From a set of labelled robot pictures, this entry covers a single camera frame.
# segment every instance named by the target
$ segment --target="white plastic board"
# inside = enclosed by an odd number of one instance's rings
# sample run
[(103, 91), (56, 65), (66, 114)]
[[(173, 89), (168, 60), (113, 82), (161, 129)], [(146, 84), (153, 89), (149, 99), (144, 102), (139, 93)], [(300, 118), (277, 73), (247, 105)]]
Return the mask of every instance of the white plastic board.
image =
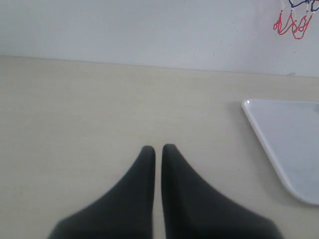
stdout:
[(319, 205), (319, 103), (251, 99), (242, 106), (283, 185)]

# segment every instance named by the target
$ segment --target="white wall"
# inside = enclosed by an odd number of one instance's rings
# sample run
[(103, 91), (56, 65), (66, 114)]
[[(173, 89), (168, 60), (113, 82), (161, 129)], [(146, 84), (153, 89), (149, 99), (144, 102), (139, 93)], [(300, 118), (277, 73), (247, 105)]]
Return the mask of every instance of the white wall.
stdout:
[(280, 6), (280, 0), (2, 0), (0, 53), (319, 77), (319, 16), (303, 40), (278, 36), (272, 28)]

